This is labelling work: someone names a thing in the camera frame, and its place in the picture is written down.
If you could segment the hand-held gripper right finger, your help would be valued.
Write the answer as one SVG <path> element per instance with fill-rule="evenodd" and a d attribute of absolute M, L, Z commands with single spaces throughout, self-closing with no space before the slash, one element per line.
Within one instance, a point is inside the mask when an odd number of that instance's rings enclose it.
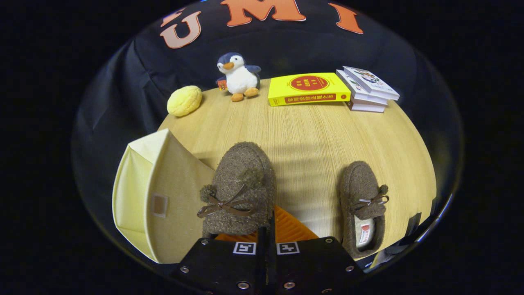
<path fill-rule="evenodd" d="M 365 278 L 332 236 L 317 237 L 279 206 L 269 248 L 269 283 L 277 295 L 348 295 Z"/>

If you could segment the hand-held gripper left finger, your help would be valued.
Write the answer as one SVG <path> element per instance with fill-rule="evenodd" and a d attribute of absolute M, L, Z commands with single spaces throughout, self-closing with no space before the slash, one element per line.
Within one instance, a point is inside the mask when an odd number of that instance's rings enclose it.
<path fill-rule="evenodd" d="M 170 278 L 198 295 L 266 295 L 267 228 L 256 243 L 200 238 Z"/>

